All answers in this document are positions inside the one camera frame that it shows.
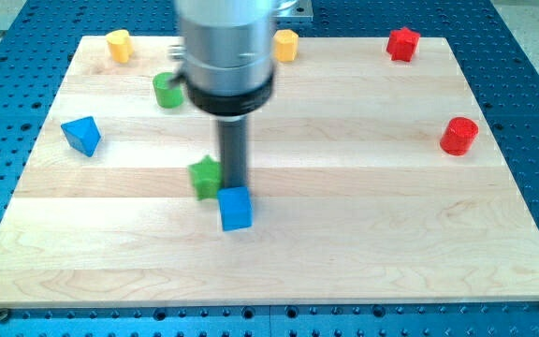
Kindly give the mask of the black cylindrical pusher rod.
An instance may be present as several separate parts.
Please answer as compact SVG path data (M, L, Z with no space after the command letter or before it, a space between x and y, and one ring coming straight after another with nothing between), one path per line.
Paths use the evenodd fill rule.
M220 164L224 188L248 183L247 117L225 117L217 120Z

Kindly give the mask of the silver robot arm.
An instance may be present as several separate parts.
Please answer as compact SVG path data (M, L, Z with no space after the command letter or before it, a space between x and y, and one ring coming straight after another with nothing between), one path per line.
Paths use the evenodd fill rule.
M273 91L276 0L187 0L175 3L181 61L168 86L216 119L222 186L248 184L247 115Z

